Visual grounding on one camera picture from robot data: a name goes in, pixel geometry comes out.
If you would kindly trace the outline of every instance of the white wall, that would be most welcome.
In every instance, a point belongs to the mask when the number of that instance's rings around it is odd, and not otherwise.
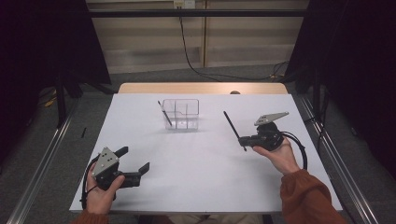
[[[173,1],[87,0],[89,9],[171,9]],[[202,0],[197,8],[305,9],[308,0]],[[92,19],[110,74],[187,68],[178,18]],[[194,67],[279,63],[303,18],[183,18]]]

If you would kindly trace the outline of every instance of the brown sleeve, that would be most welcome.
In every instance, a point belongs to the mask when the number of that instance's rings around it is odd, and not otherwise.
[[[71,224],[107,224],[108,216],[107,215],[96,215],[89,213],[87,210],[83,210],[82,213],[76,218],[76,220],[72,221]]]
[[[306,170],[282,177],[280,198],[287,223],[346,223],[332,207],[326,185]]]

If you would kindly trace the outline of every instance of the white paper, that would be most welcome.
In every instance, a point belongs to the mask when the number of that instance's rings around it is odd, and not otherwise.
[[[198,99],[196,132],[165,130],[157,101]],[[326,184],[332,204],[342,210],[302,118],[291,97],[279,95],[116,94],[92,152],[104,147],[129,147],[120,158],[120,170],[135,172],[146,162],[150,170],[140,187],[119,189],[112,211],[132,213],[270,213],[281,211],[282,174],[272,163],[239,146],[225,118],[226,111],[240,136],[257,134],[254,122],[261,115],[288,111],[275,121],[280,131],[296,135],[305,146],[308,172]],[[301,152],[293,141],[297,162]],[[81,186],[70,210],[81,211]]]

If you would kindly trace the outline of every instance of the human hand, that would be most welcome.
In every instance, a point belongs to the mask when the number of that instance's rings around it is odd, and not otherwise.
[[[94,163],[91,168],[89,174],[93,172],[93,168],[95,167]],[[122,182],[125,180],[124,175],[119,175],[108,190],[102,190],[97,187],[96,180],[89,175],[87,179],[87,190],[89,192],[87,196],[87,211],[89,213],[97,214],[97,215],[106,215],[110,211],[111,204],[113,204],[114,195],[122,185]]]
[[[253,147],[253,150],[268,158],[275,168],[283,175],[288,175],[301,170],[294,158],[290,141],[286,137],[284,137],[280,147],[273,151],[268,151],[265,148],[258,146]]]

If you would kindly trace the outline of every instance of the pen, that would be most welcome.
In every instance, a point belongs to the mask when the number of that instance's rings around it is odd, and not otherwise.
[[[166,119],[168,120],[169,124],[172,126],[172,122],[171,122],[171,120],[169,119],[168,115],[166,114],[165,109],[163,109],[163,106],[161,105],[160,101],[158,101],[158,104],[160,105],[161,111],[162,111],[163,114],[166,116]]]

